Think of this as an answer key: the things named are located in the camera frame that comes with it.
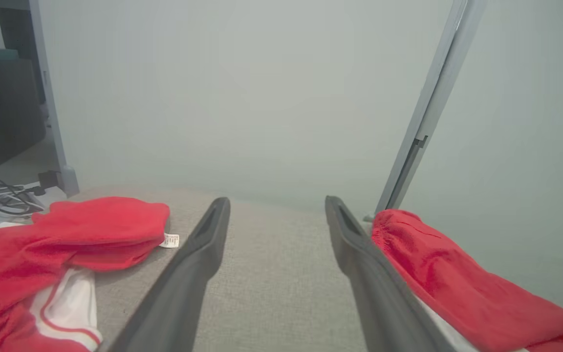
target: computer tower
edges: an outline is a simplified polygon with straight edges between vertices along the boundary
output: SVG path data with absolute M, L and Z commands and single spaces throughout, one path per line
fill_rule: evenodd
M 45 137 L 30 60 L 0 60 L 0 164 Z

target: white stripe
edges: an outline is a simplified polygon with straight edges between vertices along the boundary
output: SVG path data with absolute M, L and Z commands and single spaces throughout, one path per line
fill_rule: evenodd
M 41 309 L 47 303 L 53 286 L 47 287 L 34 296 L 29 312 L 36 319 L 40 334 L 53 339 L 69 339 L 93 352 L 98 344 L 84 332 L 55 330 L 41 318 Z M 45 317 L 62 328 L 85 329 L 100 341 L 103 339 L 96 329 L 96 300 L 94 296 L 94 273 L 88 269 L 69 269 L 60 281 L 51 303 L 45 308 Z

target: white fabric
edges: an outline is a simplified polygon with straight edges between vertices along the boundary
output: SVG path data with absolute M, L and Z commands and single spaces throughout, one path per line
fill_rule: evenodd
M 34 296 L 29 312 L 36 318 L 38 332 L 49 338 L 76 341 L 90 352 L 101 342 L 94 272 L 89 269 L 69 269 L 59 283 Z
M 471 345 L 471 343 L 467 339 L 465 339 L 462 334 L 457 332 L 457 330 L 455 330 L 455 328 L 451 326 L 451 324 L 447 323 L 445 319 L 442 319 L 442 317 L 439 316 L 438 313 L 434 312 L 433 309 L 431 309 L 428 305 L 426 305 L 425 302 L 421 301 L 420 299 L 418 299 L 418 302 L 420 302 L 420 305 L 427 312 L 429 318 L 431 318 L 433 323 L 436 324 L 438 330 L 442 332 L 442 334 L 445 336 L 447 341 L 451 343 L 451 346 L 453 346 L 453 349 L 456 352 L 479 352 L 479 350 Z M 522 350 L 515 352 L 527 352 L 527 350 L 523 348 Z

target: gray metal pole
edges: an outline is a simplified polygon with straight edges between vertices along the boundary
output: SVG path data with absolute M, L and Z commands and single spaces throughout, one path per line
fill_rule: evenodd
M 454 2 L 449 20 L 456 16 L 456 26 L 451 32 L 448 22 L 442 33 L 404 141 L 377 203 L 376 214 L 384 209 L 398 207 L 401 203 L 451 95 L 486 4 L 487 0 L 467 0 L 463 4 Z
M 66 163 L 65 147 L 62 143 L 60 134 L 60 124 L 58 123 L 58 112 L 56 112 L 56 104 L 51 89 L 51 78 L 49 78 L 49 64 L 47 64 L 47 50 L 45 49 L 45 41 L 43 36 L 43 24 L 41 22 L 40 4 L 38 0 L 30 0 L 30 12 L 32 14 L 32 23 L 34 25 L 34 36 L 36 38 L 36 51 L 38 52 L 38 62 L 41 67 L 41 75 L 43 78 L 43 86 L 45 90 L 45 100 L 49 109 L 49 119 L 51 120 L 51 129 L 53 131 L 53 139 L 56 145 L 56 155 L 62 172 L 62 183 L 64 184 L 65 193 L 68 197 L 80 193 L 78 179 L 75 170 Z

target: black cable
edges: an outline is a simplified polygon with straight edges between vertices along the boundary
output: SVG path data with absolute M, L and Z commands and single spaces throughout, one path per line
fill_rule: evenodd
M 35 210 L 28 210 L 26 212 L 10 212 L 6 209 L 0 208 L 0 212 L 5 213 L 5 214 L 14 215 L 14 216 L 25 216 L 25 215 L 29 215 L 29 214 L 34 214 L 36 211 Z
M 12 194 L 14 194 L 15 197 L 17 197 L 20 201 L 22 201 L 23 203 L 25 203 L 25 205 L 27 205 L 27 206 L 29 207 L 29 209 L 36 208 L 36 207 L 34 207 L 34 205 L 31 205 L 30 203 L 27 203 L 23 198 L 21 198 L 21 197 L 19 196 L 19 194 L 17 194 L 16 192 L 14 192 L 13 186 L 7 184 L 6 182 L 3 182 L 1 179 L 0 179 L 0 183 L 1 183 L 2 185 L 4 185 L 5 187 L 7 187 L 7 188 L 10 190 L 10 192 L 12 192 Z M 15 214 L 15 213 L 12 213 L 12 212 L 8 212 L 7 210 L 2 210 L 2 209 L 0 209 L 0 211 L 2 211 L 2 212 L 7 212 L 8 214 Z
M 21 194 L 26 194 L 27 192 L 31 192 L 31 191 L 32 191 L 32 189 L 24 189 L 24 190 L 20 190 L 18 194 L 19 194 L 19 196 L 20 196 Z M 0 203 L 1 203 L 2 205 L 4 205 L 4 206 L 7 206 L 7 205 L 8 205 L 10 202 L 12 202 L 13 200 L 15 200 L 15 199 L 13 199 L 13 198 L 8 198 L 5 202 L 0 201 Z
M 9 187 L 9 185 L 6 185 L 6 184 L 4 184 L 4 183 L 0 183 L 0 187 Z M 22 189 L 21 187 L 18 187 L 18 186 L 11 186 L 11 187 L 17 189 L 17 190 L 18 190 L 18 193 L 17 193 L 17 194 L 18 194 L 18 195 L 21 195 L 21 194 L 24 194 L 24 193 L 27 193 L 27 192 L 35 192 L 35 191 L 36 191 L 36 188 L 39 187 L 39 186 L 32 187 L 32 188 L 30 188 L 30 189 Z M 9 202 L 11 202 L 12 200 L 13 200 L 13 199 L 10 198 L 10 199 L 8 199 L 6 202 L 0 202 L 0 203 L 1 203 L 2 205 L 7 205 L 7 204 L 8 204 Z

